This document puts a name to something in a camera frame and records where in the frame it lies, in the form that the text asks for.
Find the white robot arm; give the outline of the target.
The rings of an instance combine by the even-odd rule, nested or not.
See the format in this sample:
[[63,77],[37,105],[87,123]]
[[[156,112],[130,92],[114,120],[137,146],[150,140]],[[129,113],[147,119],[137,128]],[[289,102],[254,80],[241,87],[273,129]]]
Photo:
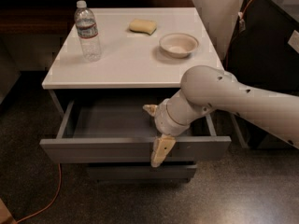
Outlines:
[[299,148],[299,97],[244,85],[224,70],[198,65],[181,78],[180,90],[159,105],[144,105],[161,133],[150,162],[160,166],[190,124],[215,111],[238,115],[284,142]]

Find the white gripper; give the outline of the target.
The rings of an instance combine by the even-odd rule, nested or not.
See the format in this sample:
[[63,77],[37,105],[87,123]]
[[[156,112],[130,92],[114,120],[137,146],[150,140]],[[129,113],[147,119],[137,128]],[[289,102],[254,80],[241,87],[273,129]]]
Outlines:
[[182,91],[176,92],[159,105],[143,105],[143,109],[154,117],[156,128],[162,133],[153,143],[150,164],[154,168],[163,163],[176,143],[176,136],[188,130],[193,121],[214,111],[211,107],[189,102]]

